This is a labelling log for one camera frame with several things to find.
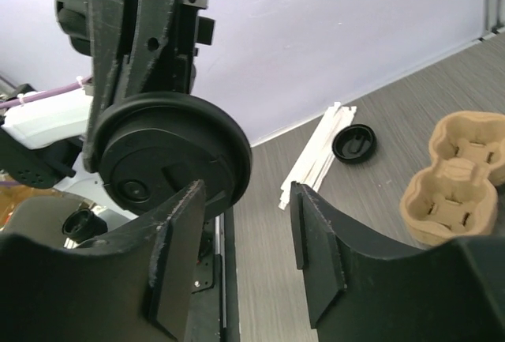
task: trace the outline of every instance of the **table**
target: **table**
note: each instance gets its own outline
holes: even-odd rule
[[[356,167],[335,161],[320,189],[336,208],[413,246],[398,204],[412,176],[430,164],[428,139],[454,111],[505,113],[505,36],[496,36],[352,102],[355,123],[375,131],[374,157]],[[318,119],[253,149],[252,179],[235,207],[241,342],[313,342],[301,272],[296,270],[289,209],[280,185]],[[505,235],[499,189],[496,234]]]

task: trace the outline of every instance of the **white wall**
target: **white wall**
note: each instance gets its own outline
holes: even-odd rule
[[[484,0],[210,0],[195,94],[256,141],[481,36]],[[53,0],[0,0],[0,74],[38,89],[90,71]]]

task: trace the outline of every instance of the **screw hole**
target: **screw hole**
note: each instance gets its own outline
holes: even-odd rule
[[[156,51],[158,50],[159,47],[159,42],[156,38],[149,38],[148,40],[148,49],[149,51]]]

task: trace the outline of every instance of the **white plastic part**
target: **white plastic part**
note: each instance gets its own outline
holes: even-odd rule
[[[73,178],[65,178],[56,184],[54,186],[56,190],[87,198],[113,212],[119,213],[129,220],[137,218],[136,215],[122,209],[109,197],[103,188],[102,179],[97,173],[90,174],[84,169],[82,154],[77,157],[73,170],[76,172],[75,176]]]
[[[333,138],[343,128],[352,124],[356,110],[356,107],[341,107],[337,111],[335,107],[328,108],[295,166],[281,185],[280,209],[285,210],[290,203],[292,181],[307,184],[315,191],[319,190],[334,160],[331,151]]]
[[[92,100],[77,89],[12,107],[5,113],[2,128],[27,148],[46,147],[86,132]]]

